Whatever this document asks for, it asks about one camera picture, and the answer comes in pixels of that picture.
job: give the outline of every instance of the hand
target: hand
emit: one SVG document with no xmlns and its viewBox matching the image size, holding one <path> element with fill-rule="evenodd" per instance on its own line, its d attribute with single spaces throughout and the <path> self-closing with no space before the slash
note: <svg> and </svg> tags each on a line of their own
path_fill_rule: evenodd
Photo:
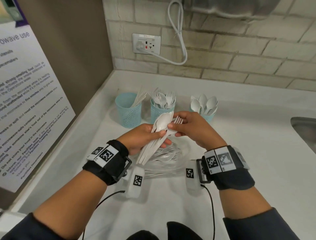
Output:
<svg viewBox="0 0 316 240">
<path fill-rule="evenodd" d="M 117 140 L 125 145 L 130 155 L 134 155 L 138 153 L 142 149 L 142 147 L 149 143 L 151 140 L 159 139 L 166 134 L 165 130 L 151 133 L 152 128 L 152 124 L 141 124 L 138 127 L 135 127 L 134 129 L 123 134 Z M 166 139 L 161 147 L 166 148 L 166 144 L 170 145 L 171 141 L 169 139 Z"/>
<path fill-rule="evenodd" d="M 188 136 L 207 151 L 227 146 L 224 139 L 197 112 L 176 112 L 173 117 L 177 116 L 183 119 L 183 124 L 170 123 L 168 125 L 168 128 L 177 131 L 176 137 Z"/>
</svg>

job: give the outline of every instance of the coiled white cable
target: coiled white cable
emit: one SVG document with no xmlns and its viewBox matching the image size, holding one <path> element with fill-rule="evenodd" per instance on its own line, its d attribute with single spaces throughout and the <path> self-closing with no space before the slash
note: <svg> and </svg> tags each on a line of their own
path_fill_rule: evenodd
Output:
<svg viewBox="0 0 316 240">
<path fill-rule="evenodd" d="M 170 16 L 170 8 L 171 8 L 172 4 L 174 4 L 174 3 L 179 4 L 179 9 L 178 9 L 178 27 L 176 27 L 176 26 L 174 25 L 174 23 L 173 23 L 173 21 L 172 21 L 172 19 L 171 19 L 171 16 Z M 183 58 L 184 58 L 183 62 L 173 62 L 173 61 L 171 61 L 171 60 L 169 60 L 169 59 L 166 59 L 166 58 L 164 58 L 164 57 L 162 57 L 162 56 L 160 56 L 160 55 L 158 55 L 158 54 L 156 54 L 156 53 L 152 53 L 152 52 L 150 52 L 150 51 L 145 50 L 145 49 L 143 48 L 143 46 L 142 46 L 142 47 L 137 46 L 137 47 L 136 47 L 137 50 L 138 50 L 138 51 L 142 51 L 142 52 L 149 53 L 149 54 L 151 54 L 151 55 L 153 55 L 153 56 L 156 56 L 156 57 L 158 57 L 158 58 L 160 58 L 160 59 L 162 59 L 162 60 L 164 60 L 164 61 L 166 61 L 166 62 L 168 62 L 168 63 L 174 64 L 174 65 L 183 65 L 183 64 L 185 64 L 186 61 L 188 60 L 188 53 L 187 53 L 187 51 L 186 51 L 185 44 L 184 44 L 184 41 L 183 41 L 183 38 L 182 38 L 183 15 L 184 15 L 184 10 L 183 10 L 183 5 L 182 5 L 182 3 L 181 3 L 180 1 L 178 1 L 178 0 L 172 0 L 172 1 L 170 2 L 169 6 L 168 6 L 168 17 L 169 17 L 169 21 L 170 21 L 170 23 L 171 23 L 173 29 L 175 30 L 176 35 L 177 35 L 178 38 L 179 38 L 180 45 L 181 45 L 181 49 L 182 49 L 182 53 L 183 53 Z"/>
</svg>

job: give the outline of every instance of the black wire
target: black wire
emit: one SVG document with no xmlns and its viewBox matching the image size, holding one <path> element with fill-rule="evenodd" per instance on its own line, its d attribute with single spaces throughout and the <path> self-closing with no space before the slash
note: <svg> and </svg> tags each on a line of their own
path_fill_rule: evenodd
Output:
<svg viewBox="0 0 316 240">
<path fill-rule="evenodd" d="M 106 198 L 104 198 L 101 202 L 99 202 L 99 204 L 97 205 L 97 207 L 95 208 L 95 209 L 97 209 L 98 208 L 98 206 L 100 206 L 101 205 L 101 203 L 103 203 L 105 200 L 107 200 L 109 197 L 112 197 L 113 195 L 115 195 L 115 194 L 117 194 L 117 193 L 124 193 L 125 191 L 117 191 L 117 192 L 115 192 L 115 193 L 112 193 L 112 194 L 110 194 L 109 196 L 107 196 Z M 82 240 L 83 240 L 83 238 L 84 238 L 84 233 L 86 232 L 86 229 L 84 229 L 84 231 L 83 231 L 83 234 L 82 234 Z"/>
<path fill-rule="evenodd" d="M 214 205 L 213 205 L 213 199 L 212 199 L 212 196 L 211 196 L 211 193 L 210 191 L 207 189 L 207 187 L 205 187 L 204 185 L 201 184 L 202 187 L 204 187 L 207 192 L 209 193 L 209 196 L 211 198 L 211 202 L 212 202 L 212 212 L 213 212 L 213 226 L 214 226 L 214 233 L 213 233 L 213 240 L 215 239 L 215 216 L 214 216 Z"/>
</svg>

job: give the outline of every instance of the person's right hand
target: person's right hand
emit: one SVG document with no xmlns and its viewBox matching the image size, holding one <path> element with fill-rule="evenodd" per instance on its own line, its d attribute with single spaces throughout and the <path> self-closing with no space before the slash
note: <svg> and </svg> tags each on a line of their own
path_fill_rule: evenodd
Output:
<svg viewBox="0 0 316 240">
<path fill-rule="evenodd" d="M 197 112 L 176 112 L 173 117 L 177 116 L 183 119 L 183 124 L 170 123 L 168 125 L 168 128 L 177 131 L 176 137 L 188 136 L 207 151 L 227 146 L 224 139 Z"/>
</svg>

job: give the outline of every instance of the brick wall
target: brick wall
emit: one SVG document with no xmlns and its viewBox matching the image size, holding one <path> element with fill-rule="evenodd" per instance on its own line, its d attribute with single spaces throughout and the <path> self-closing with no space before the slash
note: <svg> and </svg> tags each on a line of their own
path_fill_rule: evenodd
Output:
<svg viewBox="0 0 316 240">
<path fill-rule="evenodd" d="M 281 0 L 271 16 L 251 24 L 186 12 L 184 66 L 132 50 L 132 33 L 160 35 L 161 56 L 182 61 L 169 0 L 103 4 L 116 69 L 316 91 L 316 0 Z"/>
</svg>

